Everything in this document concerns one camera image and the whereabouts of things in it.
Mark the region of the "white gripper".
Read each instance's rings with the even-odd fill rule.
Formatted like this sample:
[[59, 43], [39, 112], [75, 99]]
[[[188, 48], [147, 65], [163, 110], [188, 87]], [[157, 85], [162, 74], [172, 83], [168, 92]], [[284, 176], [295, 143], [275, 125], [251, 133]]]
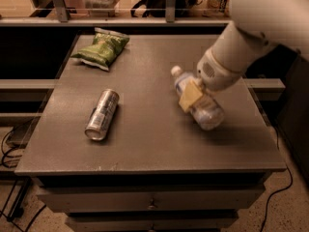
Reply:
[[[226, 69], [215, 59], [209, 48], [197, 64], [197, 75], [203, 80], [207, 89], [212, 92], [219, 92], [234, 85], [240, 79], [242, 72]], [[201, 88], [194, 80], [189, 80], [180, 97], [179, 105], [187, 113], [202, 97]]]

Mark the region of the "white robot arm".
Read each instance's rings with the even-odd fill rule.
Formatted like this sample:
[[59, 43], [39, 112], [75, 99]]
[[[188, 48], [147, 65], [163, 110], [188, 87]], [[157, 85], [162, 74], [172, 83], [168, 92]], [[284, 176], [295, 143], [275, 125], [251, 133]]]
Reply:
[[187, 112], [206, 92], [236, 83], [277, 44], [309, 57], [309, 0], [230, 0], [231, 21], [197, 64], [197, 80], [184, 88]]

